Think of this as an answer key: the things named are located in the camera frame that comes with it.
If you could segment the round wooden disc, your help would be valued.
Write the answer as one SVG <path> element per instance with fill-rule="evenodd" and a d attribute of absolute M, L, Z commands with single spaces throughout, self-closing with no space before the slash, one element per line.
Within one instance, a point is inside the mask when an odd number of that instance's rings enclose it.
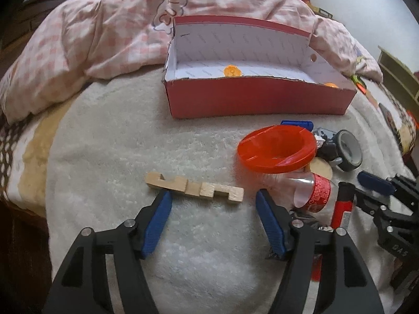
<path fill-rule="evenodd" d="M 332 167 L 323 160 L 322 158 L 315 157 L 308 165 L 304 168 L 305 172 L 312 172 L 326 179 L 332 180 L 333 171 Z"/>

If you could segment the red plastic funnel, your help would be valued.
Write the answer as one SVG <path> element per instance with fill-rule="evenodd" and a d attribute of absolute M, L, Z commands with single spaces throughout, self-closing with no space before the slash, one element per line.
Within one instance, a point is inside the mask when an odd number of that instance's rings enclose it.
<path fill-rule="evenodd" d="M 302 169 L 317 152 L 314 135 L 299 126 L 268 126 L 249 133 L 237 146 L 240 162 L 253 172 L 282 174 Z"/>

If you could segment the blue plastic toy piece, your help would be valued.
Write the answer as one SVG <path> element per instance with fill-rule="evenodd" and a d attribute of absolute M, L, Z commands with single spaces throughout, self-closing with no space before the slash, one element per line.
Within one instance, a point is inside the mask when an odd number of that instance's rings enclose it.
<path fill-rule="evenodd" d="M 299 126 L 309 132 L 312 132 L 314 129 L 314 124 L 312 121 L 282 120 L 280 124 L 284 126 Z"/>

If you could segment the patterned bed sheet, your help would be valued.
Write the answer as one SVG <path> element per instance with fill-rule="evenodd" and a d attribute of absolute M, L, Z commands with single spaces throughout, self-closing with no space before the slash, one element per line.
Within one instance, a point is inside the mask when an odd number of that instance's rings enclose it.
<path fill-rule="evenodd" d="M 369 104 L 361 108 L 360 114 L 367 121 L 374 116 L 383 118 L 383 125 L 394 132 L 401 155 L 407 157 L 416 140 L 413 116 L 384 84 L 366 77 L 359 79 L 365 83 L 370 97 L 383 104 L 389 112 L 388 116 L 381 109 L 373 113 L 372 104 Z M 1 126 L 1 200 L 37 222 L 46 219 L 46 179 L 51 147 L 62 119 L 79 96 L 80 92 L 41 114 Z M 390 118 L 394 122 L 393 129 L 389 125 Z"/>

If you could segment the black tape roll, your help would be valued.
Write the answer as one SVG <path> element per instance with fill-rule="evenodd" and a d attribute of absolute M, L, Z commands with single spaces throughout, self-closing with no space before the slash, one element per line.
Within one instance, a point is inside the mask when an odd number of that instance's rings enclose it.
<path fill-rule="evenodd" d="M 328 162 L 332 162 L 344 172 L 351 172 L 361 166 L 363 155 L 356 137 L 347 130 L 337 132 L 321 147 Z"/>

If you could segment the green orange toy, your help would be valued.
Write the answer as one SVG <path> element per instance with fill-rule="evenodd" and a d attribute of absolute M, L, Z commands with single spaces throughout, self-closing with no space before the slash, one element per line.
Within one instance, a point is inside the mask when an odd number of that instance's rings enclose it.
<path fill-rule="evenodd" d="M 355 84 L 356 88 L 359 89 L 359 91 L 363 95 L 366 95 L 367 87 L 366 87 L 366 84 L 361 79 L 361 77 L 359 77 L 358 75 L 351 75 L 350 79 Z"/>

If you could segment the wooden headboard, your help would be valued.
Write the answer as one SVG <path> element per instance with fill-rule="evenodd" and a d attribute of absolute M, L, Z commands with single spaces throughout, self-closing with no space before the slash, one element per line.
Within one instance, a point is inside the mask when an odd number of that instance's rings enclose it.
<path fill-rule="evenodd" d="M 50 12 L 67 0 L 27 0 L 6 26 L 1 38 L 1 77 L 22 53 L 33 33 Z"/>

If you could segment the clear plastic bottle red label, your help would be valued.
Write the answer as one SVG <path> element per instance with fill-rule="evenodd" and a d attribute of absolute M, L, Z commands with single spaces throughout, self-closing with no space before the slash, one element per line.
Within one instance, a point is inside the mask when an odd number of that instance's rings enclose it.
<path fill-rule="evenodd" d="M 319 213 L 334 204 L 338 187 L 329 179 L 312 172 L 263 174 L 261 183 L 278 206 Z"/>

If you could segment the wooden shelf unit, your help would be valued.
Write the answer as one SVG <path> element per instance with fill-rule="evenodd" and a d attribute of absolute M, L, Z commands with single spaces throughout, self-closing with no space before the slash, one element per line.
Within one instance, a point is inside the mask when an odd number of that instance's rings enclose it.
<path fill-rule="evenodd" d="M 398 58 L 394 57 L 382 47 L 378 65 L 383 73 L 383 84 L 418 120 L 418 78 Z"/>

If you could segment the pink checkered duvet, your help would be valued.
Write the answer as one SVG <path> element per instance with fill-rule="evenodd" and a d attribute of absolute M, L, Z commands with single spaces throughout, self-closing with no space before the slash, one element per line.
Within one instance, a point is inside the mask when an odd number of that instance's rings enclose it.
<path fill-rule="evenodd" d="M 15 123 L 69 99 L 90 80 L 163 63 L 177 15 L 292 26 L 310 33 L 310 47 L 343 75 L 383 81 L 359 41 L 302 0 L 67 0 L 48 14 L 2 77 L 1 114 Z"/>

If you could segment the wooden puzzle block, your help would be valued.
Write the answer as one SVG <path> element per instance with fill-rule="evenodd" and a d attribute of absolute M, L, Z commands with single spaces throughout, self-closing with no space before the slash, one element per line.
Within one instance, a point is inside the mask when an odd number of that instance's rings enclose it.
<path fill-rule="evenodd" d="M 232 203 L 241 203 L 244 199 L 244 189 L 238 186 L 209 182 L 194 182 L 181 176 L 166 180 L 159 172 L 147 172 L 145 182 L 149 187 L 154 189 L 168 189 L 179 194 L 199 199 L 213 199 L 218 195 L 226 197 L 227 200 Z"/>

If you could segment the orange ball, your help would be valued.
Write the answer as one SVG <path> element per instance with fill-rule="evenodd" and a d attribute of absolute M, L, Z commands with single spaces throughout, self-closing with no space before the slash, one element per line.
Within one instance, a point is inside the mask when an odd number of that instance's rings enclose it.
<path fill-rule="evenodd" d="M 331 83 L 331 82 L 324 83 L 324 85 L 331 88 L 339 89 L 339 87 L 336 84 Z"/>

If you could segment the white black robot toy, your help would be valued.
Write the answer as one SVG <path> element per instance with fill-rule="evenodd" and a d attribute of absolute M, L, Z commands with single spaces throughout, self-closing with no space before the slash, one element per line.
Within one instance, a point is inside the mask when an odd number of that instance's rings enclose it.
<path fill-rule="evenodd" d="M 317 156 L 326 161 L 332 161 L 337 158 L 337 146 L 334 143 L 336 132 L 325 128 L 315 128 L 312 131 L 317 142 Z"/>

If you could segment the red lighter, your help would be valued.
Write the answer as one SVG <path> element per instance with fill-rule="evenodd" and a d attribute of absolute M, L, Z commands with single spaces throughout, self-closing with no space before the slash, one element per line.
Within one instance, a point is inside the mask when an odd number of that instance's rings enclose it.
<path fill-rule="evenodd" d="M 337 190 L 337 199 L 334 202 L 334 209 L 332 219 L 330 221 L 330 228 L 333 230 L 337 228 L 349 227 L 351 212 L 355 203 L 355 186 L 349 182 L 339 182 Z M 311 280 L 318 282 L 321 277 L 322 255 L 317 254 L 314 257 L 312 265 Z"/>

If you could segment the beige fleece blanket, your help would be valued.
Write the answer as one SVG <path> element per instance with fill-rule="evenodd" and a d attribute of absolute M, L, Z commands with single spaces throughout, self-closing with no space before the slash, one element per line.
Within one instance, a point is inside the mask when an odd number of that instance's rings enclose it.
<path fill-rule="evenodd" d="M 115 228 L 152 203 L 147 172 L 166 179 L 240 186 L 244 200 L 179 194 L 155 252 L 142 261 L 161 313 L 267 313 L 284 263 L 254 206 L 259 178 L 236 147 L 282 114 L 176 120 L 160 67 L 95 82 L 68 102 L 53 140 L 46 182 L 52 267 L 58 270 L 80 230 Z"/>

